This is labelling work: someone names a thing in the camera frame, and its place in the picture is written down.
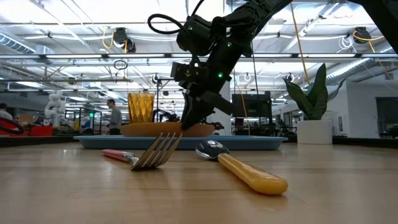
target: metal spoon head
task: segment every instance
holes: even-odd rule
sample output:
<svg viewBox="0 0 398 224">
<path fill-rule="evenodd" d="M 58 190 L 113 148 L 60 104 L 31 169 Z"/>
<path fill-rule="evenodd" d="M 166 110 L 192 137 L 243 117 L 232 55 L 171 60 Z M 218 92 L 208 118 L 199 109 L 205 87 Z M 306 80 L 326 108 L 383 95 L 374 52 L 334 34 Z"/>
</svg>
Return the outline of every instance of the metal spoon head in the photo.
<svg viewBox="0 0 398 224">
<path fill-rule="evenodd" d="M 211 160 L 217 160 L 218 155 L 221 153 L 229 154 L 229 150 L 225 146 L 213 140 L 206 140 L 199 143 L 195 148 L 195 152 L 199 156 Z"/>
</svg>

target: orange plate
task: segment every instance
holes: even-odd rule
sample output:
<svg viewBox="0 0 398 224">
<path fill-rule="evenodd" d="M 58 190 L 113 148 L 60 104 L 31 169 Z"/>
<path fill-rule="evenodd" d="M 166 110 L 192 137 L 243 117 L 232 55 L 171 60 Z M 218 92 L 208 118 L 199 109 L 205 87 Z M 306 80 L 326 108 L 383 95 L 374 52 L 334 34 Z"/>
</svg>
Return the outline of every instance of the orange plate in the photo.
<svg viewBox="0 0 398 224">
<path fill-rule="evenodd" d="M 181 123 L 138 123 L 121 126 L 120 132 L 125 137 L 156 137 L 160 133 L 183 133 L 184 137 L 207 137 L 214 132 L 214 126 L 208 124 L 195 124 L 190 129 L 181 130 Z"/>
</svg>

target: blue tray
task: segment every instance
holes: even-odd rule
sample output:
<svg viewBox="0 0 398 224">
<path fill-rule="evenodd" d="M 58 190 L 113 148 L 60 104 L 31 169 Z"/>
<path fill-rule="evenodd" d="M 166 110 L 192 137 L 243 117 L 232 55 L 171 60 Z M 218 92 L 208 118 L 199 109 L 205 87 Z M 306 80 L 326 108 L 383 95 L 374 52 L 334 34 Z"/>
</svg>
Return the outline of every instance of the blue tray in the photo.
<svg viewBox="0 0 398 224">
<path fill-rule="evenodd" d="M 155 137 L 75 136 L 85 149 L 147 149 Z M 275 150 L 287 138 L 262 136 L 183 137 L 177 149 L 192 150 L 204 140 L 222 143 L 230 150 Z"/>
</svg>

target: spoon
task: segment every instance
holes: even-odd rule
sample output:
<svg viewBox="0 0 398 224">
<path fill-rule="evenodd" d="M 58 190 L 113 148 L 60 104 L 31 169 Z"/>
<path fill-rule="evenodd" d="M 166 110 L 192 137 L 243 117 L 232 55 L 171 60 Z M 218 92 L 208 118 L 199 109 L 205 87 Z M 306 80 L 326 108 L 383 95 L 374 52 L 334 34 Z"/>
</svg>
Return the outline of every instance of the spoon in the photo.
<svg viewBox="0 0 398 224">
<path fill-rule="evenodd" d="M 196 146 L 195 152 L 206 159 L 216 160 L 237 175 L 253 190 L 266 195 L 280 195 L 287 190 L 286 180 L 260 168 L 238 161 L 229 155 L 221 143 L 207 140 Z"/>
</svg>

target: person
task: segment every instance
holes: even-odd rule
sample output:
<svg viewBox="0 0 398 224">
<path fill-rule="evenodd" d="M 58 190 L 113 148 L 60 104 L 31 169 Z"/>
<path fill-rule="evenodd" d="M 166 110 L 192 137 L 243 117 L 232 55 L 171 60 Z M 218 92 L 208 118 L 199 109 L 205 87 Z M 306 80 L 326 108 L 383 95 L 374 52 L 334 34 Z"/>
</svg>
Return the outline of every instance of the person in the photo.
<svg viewBox="0 0 398 224">
<path fill-rule="evenodd" d="M 0 103 L 0 118 L 6 118 L 12 120 L 11 114 L 9 114 L 7 111 L 7 104 L 5 103 Z"/>
<path fill-rule="evenodd" d="M 120 127 L 122 126 L 122 113 L 114 104 L 114 99 L 107 100 L 107 106 L 112 109 L 111 119 L 109 119 L 109 134 L 120 135 Z"/>
</svg>

